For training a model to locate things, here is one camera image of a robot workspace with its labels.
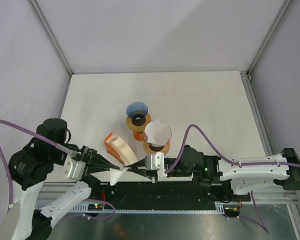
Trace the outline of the coffee filter pack orange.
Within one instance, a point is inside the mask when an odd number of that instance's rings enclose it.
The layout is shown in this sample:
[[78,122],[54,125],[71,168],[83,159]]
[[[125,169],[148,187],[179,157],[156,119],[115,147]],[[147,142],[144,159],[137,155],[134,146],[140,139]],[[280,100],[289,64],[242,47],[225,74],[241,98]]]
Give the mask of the coffee filter pack orange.
[[104,144],[107,153],[124,166],[135,164],[138,161],[137,156],[130,146],[118,135],[110,133],[104,139]]

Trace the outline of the orange glass carafe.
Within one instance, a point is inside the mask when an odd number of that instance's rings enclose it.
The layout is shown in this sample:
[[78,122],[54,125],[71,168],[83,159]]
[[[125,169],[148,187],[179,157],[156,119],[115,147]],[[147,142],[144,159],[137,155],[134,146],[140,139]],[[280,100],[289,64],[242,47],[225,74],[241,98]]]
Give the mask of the orange glass carafe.
[[139,142],[145,141],[147,139],[147,136],[144,132],[133,132],[133,137]]

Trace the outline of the white paper coffee filter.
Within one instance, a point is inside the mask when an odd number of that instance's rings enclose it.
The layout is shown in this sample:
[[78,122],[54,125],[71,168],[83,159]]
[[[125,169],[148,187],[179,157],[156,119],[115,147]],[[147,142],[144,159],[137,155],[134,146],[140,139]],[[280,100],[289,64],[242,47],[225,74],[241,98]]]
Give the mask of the white paper coffee filter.
[[148,123],[143,133],[144,140],[157,147],[165,146],[172,138],[172,130],[169,125],[158,119]]

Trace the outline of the blue glass dripper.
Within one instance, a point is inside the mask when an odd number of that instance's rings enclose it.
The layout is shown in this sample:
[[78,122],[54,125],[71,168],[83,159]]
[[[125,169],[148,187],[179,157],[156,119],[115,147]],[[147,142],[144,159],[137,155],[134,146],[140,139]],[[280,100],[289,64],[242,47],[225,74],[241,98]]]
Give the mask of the blue glass dripper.
[[127,106],[126,114],[130,119],[144,118],[148,114],[148,107],[143,102],[132,102]]

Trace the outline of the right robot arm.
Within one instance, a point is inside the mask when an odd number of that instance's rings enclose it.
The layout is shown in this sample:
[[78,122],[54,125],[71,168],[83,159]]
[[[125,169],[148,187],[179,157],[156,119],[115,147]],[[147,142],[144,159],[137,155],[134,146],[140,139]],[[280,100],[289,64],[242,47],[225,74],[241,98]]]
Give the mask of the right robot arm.
[[294,148],[257,158],[232,158],[206,155],[186,145],[168,178],[191,177],[196,185],[211,189],[218,199],[232,201],[255,190],[280,186],[286,191],[300,191],[300,159]]

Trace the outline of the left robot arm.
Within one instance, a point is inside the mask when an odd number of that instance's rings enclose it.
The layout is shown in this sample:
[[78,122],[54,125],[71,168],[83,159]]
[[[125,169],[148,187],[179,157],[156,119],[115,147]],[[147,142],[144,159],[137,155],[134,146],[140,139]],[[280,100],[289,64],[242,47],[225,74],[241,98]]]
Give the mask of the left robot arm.
[[[9,202],[0,226],[0,240],[46,240],[75,205],[100,196],[100,182],[94,173],[116,169],[116,166],[95,149],[71,144],[71,132],[63,119],[49,118],[36,131],[6,120],[1,123],[31,135],[31,140],[10,160],[3,161]],[[75,180],[75,184],[49,205],[36,209],[39,192],[54,165],[62,166],[61,174]]]

